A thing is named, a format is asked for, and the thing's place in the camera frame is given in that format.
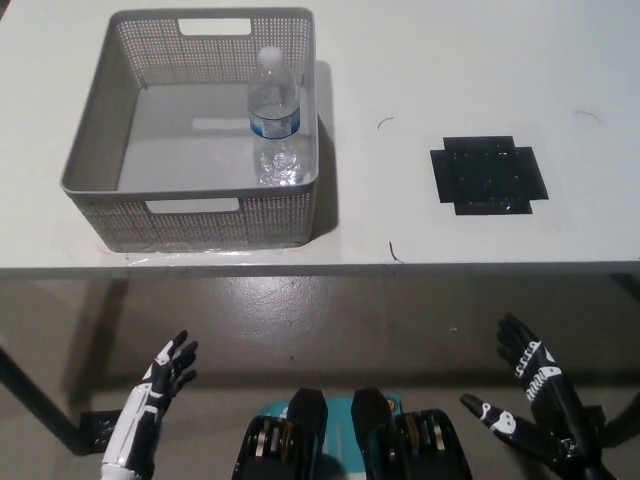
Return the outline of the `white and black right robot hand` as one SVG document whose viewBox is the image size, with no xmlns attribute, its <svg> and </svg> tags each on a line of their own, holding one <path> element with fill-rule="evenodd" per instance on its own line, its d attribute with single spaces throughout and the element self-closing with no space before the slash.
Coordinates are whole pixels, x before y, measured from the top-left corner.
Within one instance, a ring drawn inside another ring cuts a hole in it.
<svg viewBox="0 0 640 480">
<path fill-rule="evenodd" d="M 559 475 L 600 464 L 602 448 L 587 411 L 543 341 L 511 313 L 499 320 L 497 340 L 534 420 L 470 393 L 461 403 L 501 441 Z"/>
</svg>

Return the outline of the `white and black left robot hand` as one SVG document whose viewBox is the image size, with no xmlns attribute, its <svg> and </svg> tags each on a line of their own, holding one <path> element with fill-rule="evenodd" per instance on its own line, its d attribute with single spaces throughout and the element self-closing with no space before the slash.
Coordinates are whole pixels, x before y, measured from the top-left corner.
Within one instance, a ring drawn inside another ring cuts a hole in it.
<svg viewBox="0 0 640 480">
<path fill-rule="evenodd" d="M 115 424 L 101 462 L 102 480 L 153 477 L 163 418 L 176 395 L 197 375 L 192 368 L 197 348 L 183 330 L 155 356 Z"/>
</svg>

